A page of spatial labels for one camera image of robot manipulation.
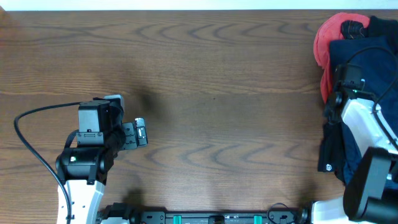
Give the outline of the navy blue shorts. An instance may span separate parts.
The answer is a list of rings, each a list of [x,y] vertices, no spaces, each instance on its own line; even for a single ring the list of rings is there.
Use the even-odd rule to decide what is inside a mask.
[[[364,91],[381,96],[396,77],[396,63],[389,54],[386,37],[368,37],[330,42],[330,70],[349,60],[362,69]]]

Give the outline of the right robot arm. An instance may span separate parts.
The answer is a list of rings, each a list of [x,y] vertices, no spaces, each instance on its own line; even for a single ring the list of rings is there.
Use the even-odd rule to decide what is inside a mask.
[[[343,196],[313,203],[308,222],[397,223],[397,191],[385,188],[397,181],[397,137],[374,94],[363,90],[361,67],[338,65],[333,84],[325,113],[349,127],[362,159]]]

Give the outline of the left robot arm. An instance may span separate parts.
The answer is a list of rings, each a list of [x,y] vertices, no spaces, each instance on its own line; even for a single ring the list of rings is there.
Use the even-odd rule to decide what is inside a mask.
[[[119,151],[148,144],[143,118],[123,122],[124,98],[109,95],[82,102],[78,107],[78,130],[72,132],[57,157],[57,223],[130,223],[132,213],[108,207],[103,218],[97,213],[108,172]]]

